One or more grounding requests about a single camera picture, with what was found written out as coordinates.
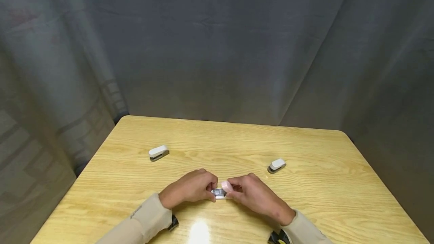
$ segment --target long sleeve shirt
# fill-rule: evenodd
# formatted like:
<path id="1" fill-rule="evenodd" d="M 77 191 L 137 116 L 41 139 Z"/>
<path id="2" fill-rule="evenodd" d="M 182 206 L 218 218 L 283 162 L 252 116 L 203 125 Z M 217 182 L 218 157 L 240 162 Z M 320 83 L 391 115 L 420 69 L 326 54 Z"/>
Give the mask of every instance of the long sleeve shirt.
<path id="1" fill-rule="evenodd" d="M 282 229 L 292 244 L 331 244 L 298 210 L 288 226 Z M 143 244 L 172 224 L 172 211 L 163 207 L 155 193 L 141 204 L 131 216 L 106 233 L 96 244 Z"/>

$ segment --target small metal object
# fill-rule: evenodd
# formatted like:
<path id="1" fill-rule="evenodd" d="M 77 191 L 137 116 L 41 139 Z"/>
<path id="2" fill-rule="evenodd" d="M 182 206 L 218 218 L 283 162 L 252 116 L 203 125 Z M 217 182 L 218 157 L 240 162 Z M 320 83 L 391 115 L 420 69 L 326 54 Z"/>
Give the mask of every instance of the small metal object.
<path id="1" fill-rule="evenodd" d="M 223 189 L 212 189 L 211 193 L 216 196 L 217 200 L 226 199 L 226 191 L 224 191 Z"/>
<path id="2" fill-rule="evenodd" d="M 149 159 L 154 162 L 163 156 L 167 156 L 168 154 L 169 149 L 166 147 L 166 145 L 161 145 L 160 147 L 149 150 Z"/>
<path id="3" fill-rule="evenodd" d="M 269 173 L 276 173 L 279 172 L 281 169 L 283 169 L 286 166 L 286 162 L 283 159 L 276 159 L 275 161 L 271 162 L 270 166 L 268 166 L 267 170 Z"/>

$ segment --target shirt cuff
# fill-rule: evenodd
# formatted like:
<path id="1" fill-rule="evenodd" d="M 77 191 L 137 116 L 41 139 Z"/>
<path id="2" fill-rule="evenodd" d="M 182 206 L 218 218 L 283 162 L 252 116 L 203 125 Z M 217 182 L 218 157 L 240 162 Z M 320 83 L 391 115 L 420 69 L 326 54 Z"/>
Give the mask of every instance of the shirt cuff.
<path id="1" fill-rule="evenodd" d="M 294 244 L 332 243 L 321 231 L 300 211 L 296 212 L 292 222 L 282 229 Z"/>
<path id="2" fill-rule="evenodd" d="M 158 193 L 154 193 L 134 211 L 130 219 L 140 222 L 144 238 L 152 238 L 172 224 L 172 211 L 163 207 Z"/>

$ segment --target gray curtain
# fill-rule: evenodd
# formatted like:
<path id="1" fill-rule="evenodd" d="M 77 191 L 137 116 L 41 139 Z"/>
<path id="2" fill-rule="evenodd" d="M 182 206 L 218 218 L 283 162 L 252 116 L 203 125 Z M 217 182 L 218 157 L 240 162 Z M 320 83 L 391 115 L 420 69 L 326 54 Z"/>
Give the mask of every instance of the gray curtain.
<path id="1" fill-rule="evenodd" d="M 434 241 L 433 51 L 434 0 L 0 0 L 0 242 L 127 113 L 343 130 Z"/>

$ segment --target wood grain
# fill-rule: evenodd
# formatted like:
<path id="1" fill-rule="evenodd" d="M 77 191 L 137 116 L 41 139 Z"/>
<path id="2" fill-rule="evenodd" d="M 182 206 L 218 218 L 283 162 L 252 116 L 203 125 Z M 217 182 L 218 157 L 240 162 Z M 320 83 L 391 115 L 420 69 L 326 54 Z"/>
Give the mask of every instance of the wood grain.
<path id="1" fill-rule="evenodd" d="M 165 144 L 170 154 L 150 162 Z M 286 168 L 266 168 L 283 158 Z M 149 195 L 194 169 L 249 172 L 335 243 L 428 243 L 348 139 L 335 130 L 125 116 L 32 241 L 91 244 Z M 151 243 L 266 243 L 272 225 L 231 200 L 183 204 Z"/>

